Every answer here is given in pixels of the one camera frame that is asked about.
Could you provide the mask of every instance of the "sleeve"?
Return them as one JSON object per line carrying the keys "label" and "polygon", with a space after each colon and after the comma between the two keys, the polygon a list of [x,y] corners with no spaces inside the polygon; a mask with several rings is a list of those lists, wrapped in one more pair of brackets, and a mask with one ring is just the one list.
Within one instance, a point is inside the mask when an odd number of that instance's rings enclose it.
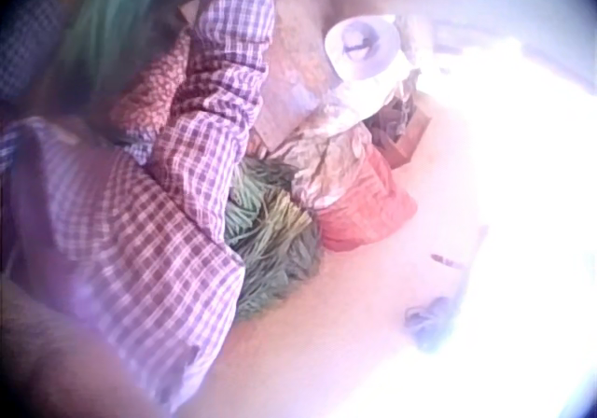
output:
{"label": "sleeve", "polygon": [[201,0],[187,80],[147,170],[182,212],[223,242],[232,169],[261,107],[274,0]]}

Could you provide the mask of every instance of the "small object on ground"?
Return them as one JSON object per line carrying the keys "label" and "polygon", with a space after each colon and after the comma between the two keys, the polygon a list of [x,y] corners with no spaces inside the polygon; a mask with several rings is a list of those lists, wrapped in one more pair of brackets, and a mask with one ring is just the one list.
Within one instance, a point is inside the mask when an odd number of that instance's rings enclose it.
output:
{"label": "small object on ground", "polygon": [[432,254],[431,259],[440,264],[455,269],[464,270],[462,280],[456,294],[451,298],[437,297],[429,305],[407,309],[404,317],[404,327],[415,340],[417,347],[425,353],[434,353],[448,338],[454,328],[454,319],[460,312],[460,305],[468,286],[468,274],[485,237],[488,227],[479,229],[477,241],[473,248],[472,257],[468,264],[458,263],[443,256]]}
{"label": "small object on ground", "polygon": [[462,262],[456,262],[441,255],[436,255],[435,253],[431,254],[431,259],[433,259],[435,262],[438,262],[439,264],[443,264],[444,266],[452,267],[454,269],[459,269],[463,271],[468,269],[468,266]]}
{"label": "small object on ground", "polygon": [[437,297],[426,307],[406,311],[404,325],[421,351],[434,353],[450,336],[456,309],[454,300]]}

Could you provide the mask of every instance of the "bundle of greens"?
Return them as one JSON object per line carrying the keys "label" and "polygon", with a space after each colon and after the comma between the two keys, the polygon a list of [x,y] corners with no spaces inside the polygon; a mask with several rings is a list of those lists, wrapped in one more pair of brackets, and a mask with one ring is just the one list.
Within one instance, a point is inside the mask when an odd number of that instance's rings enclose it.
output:
{"label": "bundle of greens", "polygon": [[225,239],[246,267],[237,320],[284,299],[319,271],[319,229],[290,197],[294,172],[277,161],[245,157],[234,174]]}

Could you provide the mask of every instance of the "sack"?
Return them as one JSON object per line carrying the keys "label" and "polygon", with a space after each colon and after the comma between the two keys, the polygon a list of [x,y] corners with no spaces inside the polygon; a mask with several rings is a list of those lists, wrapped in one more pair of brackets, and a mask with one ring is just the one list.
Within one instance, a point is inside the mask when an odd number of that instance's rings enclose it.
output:
{"label": "sack", "polygon": [[346,252],[385,239],[416,211],[416,201],[396,185],[382,154],[368,145],[366,160],[354,183],[337,202],[316,215],[324,247]]}

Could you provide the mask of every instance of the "brown patterned fabric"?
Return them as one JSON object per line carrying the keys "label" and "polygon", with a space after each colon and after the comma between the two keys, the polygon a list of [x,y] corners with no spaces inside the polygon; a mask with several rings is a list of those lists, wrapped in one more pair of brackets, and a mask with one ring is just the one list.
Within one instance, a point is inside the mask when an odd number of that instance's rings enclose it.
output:
{"label": "brown patterned fabric", "polygon": [[174,96],[185,80],[189,50],[190,28],[186,28],[172,50],[150,64],[110,111],[111,125],[140,141],[127,150],[142,164],[172,113]]}

